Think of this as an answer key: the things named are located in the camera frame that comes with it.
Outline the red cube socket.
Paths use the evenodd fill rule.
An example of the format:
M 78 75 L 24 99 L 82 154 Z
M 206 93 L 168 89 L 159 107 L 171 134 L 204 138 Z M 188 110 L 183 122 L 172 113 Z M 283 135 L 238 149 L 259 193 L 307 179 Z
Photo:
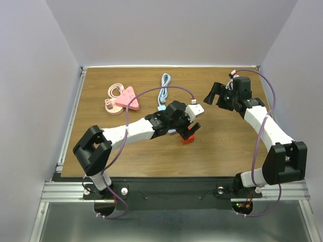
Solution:
M 191 135 L 187 140 L 184 140 L 183 137 L 181 137 L 181 142 L 183 145 L 191 144 L 195 140 L 195 135 Z

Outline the blue power strip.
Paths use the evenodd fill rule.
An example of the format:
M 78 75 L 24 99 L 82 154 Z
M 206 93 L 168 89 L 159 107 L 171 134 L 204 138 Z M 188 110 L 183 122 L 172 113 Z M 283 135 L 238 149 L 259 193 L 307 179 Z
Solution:
M 157 109 L 158 109 L 158 111 L 163 111 L 163 110 L 166 109 L 166 106 L 165 105 L 159 105 L 157 107 Z M 168 133 L 169 133 L 169 135 L 173 135 L 173 134 L 176 133 L 176 130 L 175 129 L 170 129 L 170 130 L 168 130 Z

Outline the pink triangular power strip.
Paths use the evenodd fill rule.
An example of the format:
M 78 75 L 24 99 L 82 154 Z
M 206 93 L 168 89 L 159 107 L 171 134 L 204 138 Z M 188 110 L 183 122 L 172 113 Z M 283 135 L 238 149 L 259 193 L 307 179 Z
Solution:
M 130 106 L 128 107 L 131 110 L 139 110 L 139 103 L 137 99 L 134 99 L 132 102 L 131 100 L 136 96 L 134 89 L 132 86 L 127 87 L 116 99 L 115 104 L 117 106 L 121 106 L 126 108 L 128 104 Z

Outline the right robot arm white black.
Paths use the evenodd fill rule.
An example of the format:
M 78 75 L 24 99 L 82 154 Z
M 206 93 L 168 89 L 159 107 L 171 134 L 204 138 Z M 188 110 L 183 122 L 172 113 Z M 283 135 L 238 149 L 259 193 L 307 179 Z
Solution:
M 250 124 L 267 148 L 267 156 L 261 168 L 236 174 L 232 191 L 238 197 L 250 192 L 250 188 L 296 182 L 305 178 L 307 146 L 288 136 L 273 120 L 271 112 L 259 98 L 254 98 L 248 77 L 230 76 L 225 85 L 215 82 L 205 97 L 211 105 L 216 95 L 219 108 L 236 111 Z

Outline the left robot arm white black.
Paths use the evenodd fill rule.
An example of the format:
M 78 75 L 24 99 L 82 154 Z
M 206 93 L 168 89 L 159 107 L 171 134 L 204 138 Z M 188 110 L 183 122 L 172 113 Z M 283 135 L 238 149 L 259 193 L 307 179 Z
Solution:
M 95 185 L 95 193 L 102 199 L 112 194 L 112 181 L 105 171 L 111 152 L 121 152 L 125 145 L 151 140 L 175 130 L 188 140 L 199 128 L 194 120 L 204 113 L 200 104 L 173 101 L 164 110 L 149 114 L 128 125 L 101 129 L 91 126 L 73 148 L 73 154 L 87 177 Z

